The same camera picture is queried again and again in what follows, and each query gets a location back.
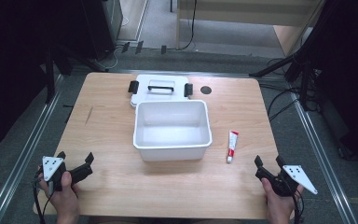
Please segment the white plastic storage box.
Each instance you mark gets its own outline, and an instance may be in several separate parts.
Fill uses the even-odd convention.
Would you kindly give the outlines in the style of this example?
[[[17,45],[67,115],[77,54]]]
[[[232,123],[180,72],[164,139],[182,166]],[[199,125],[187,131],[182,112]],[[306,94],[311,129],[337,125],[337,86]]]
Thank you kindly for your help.
[[[144,161],[200,160],[212,142],[208,107],[202,100],[136,106],[133,145]]]

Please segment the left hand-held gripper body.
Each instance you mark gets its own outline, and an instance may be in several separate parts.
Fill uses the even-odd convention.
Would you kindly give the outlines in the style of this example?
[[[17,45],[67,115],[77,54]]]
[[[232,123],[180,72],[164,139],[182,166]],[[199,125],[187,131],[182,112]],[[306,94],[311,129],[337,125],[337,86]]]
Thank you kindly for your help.
[[[62,175],[67,171],[64,159],[58,157],[44,157],[42,159],[43,178],[49,191],[62,191]],[[85,163],[69,171],[72,181],[71,188],[93,173],[91,166],[88,169]]]

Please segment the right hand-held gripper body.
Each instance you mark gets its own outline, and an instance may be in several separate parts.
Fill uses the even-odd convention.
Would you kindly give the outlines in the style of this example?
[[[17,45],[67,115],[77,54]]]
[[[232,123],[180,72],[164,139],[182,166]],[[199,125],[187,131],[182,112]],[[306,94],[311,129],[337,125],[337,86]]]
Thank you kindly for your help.
[[[276,175],[273,175],[263,166],[258,166],[255,176],[258,179],[266,178],[273,191],[281,197],[294,195],[299,185],[314,195],[318,193],[300,165],[284,165]]]

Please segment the black metal stand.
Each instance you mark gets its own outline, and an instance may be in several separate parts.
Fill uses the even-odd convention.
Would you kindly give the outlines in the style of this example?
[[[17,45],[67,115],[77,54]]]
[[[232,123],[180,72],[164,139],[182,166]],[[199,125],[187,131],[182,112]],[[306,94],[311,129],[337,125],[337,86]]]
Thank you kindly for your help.
[[[285,72],[284,77],[287,82],[294,82],[298,77],[301,77],[299,102],[305,111],[311,111],[311,108],[308,106],[308,91],[312,68],[308,52],[309,50],[306,47],[301,47],[298,51],[285,59],[282,59],[261,71],[250,74],[250,77],[263,77],[289,64],[289,68]]]
[[[47,98],[46,103],[49,104],[52,102],[53,96],[55,95],[55,82],[54,82],[54,71],[53,64],[59,68],[59,70],[69,75],[72,71],[71,64],[68,62],[66,56],[74,58],[76,61],[86,65],[94,72],[103,72],[103,69],[99,68],[95,63],[87,60],[85,57],[82,57],[80,54],[76,53],[74,50],[69,49],[63,45],[56,45],[54,47],[48,47],[45,51],[46,59],[46,81],[47,81]]]

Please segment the metal floor rail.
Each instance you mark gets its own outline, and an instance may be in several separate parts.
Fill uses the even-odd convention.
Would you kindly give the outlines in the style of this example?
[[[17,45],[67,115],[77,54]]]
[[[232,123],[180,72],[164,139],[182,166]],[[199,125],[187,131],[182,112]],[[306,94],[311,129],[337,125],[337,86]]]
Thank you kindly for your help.
[[[19,156],[14,159],[13,166],[9,169],[8,175],[3,178],[4,182],[2,188],[0,188],[0,222],[16,192],[16,189],[19,187],[23,174],[32,156],[34,155],[39,139],[48,124],[58,100],[60,99],[63,83],[63,75],[58,75],[57,78],[53,79],[53,84],[56,86],[56,92],[53,94],[49,103],[43,103],[42,110],[40,111],[31,132],[27,136],[26,142],[21,148]]]
[[[358,224],[358,220],[351,208],[345,190],[342,188],[342,185],[337,178],[337,174],[325,153],[324,145],[316,132],[309,113],[303,109],[296,93],[291,93],[291,98],[295,101],[296,112],[305,129],[307,137],[309,138],[310,145],[324,175],[324,180],[326,181],[343,224]]]

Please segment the white and red ointment tube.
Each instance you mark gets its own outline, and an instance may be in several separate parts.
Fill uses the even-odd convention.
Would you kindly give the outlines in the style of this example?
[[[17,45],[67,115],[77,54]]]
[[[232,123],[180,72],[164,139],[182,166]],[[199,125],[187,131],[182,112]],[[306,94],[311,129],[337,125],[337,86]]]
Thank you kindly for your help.
[[[232,163],[239,133],[231,130],[228,135],[227,163]]]

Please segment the black cabinet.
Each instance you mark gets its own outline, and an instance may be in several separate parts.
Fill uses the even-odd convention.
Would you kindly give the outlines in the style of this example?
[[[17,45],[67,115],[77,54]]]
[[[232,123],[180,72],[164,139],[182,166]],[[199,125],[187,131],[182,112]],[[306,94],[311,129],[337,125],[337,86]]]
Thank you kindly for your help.
[[[123,22],[120,0],[80,0],[91,43],[91,55],[101,60],[117,46]]]

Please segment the dark curtain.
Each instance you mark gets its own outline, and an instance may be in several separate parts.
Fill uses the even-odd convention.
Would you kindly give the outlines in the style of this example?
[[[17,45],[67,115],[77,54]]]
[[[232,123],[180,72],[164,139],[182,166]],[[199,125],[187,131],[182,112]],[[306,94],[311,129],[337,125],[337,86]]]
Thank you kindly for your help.
[[[358,0],[326,0],[314,32],[322,113],[343,157],[358,159]]]
[[[47,88],[45,51],[62,45],[78,0],[0,0],[0,142]]]

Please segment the light wooden furniture frame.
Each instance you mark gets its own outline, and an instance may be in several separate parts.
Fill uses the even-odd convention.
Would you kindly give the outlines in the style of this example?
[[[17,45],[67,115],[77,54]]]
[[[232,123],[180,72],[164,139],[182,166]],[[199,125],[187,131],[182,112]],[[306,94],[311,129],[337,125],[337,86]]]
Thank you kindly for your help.
[[[296,51],[307,29],[316,24],[326,0],[177,0],[176,47],[180,20],[228,21],[272,25],[283,54]]]

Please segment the person's left hand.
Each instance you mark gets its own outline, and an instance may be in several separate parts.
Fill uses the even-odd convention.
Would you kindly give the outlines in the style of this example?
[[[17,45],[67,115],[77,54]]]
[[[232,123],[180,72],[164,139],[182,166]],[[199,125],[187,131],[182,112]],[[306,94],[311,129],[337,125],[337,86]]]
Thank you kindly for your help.
[[[80,206],[76,192],[72,187],[72,177],[69,172],[64,172],[61,179],[62,190],[56,191],[52,195],[48,193],[48,184],[44,179],[40,181],[40,186],[45,195],[50,198],[50,203],[56,210],[56,224],[77,224],[79,220]]]

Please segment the person's right hand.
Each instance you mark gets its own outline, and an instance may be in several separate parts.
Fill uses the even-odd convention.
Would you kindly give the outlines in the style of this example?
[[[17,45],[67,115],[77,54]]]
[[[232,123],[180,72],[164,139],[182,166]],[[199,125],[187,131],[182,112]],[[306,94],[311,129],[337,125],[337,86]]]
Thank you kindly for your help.
[[[289,224],[290,216],[296,209],[292,197],[277,195],[266,178],[261,179],[267,200],[267,218],[269,224]]]

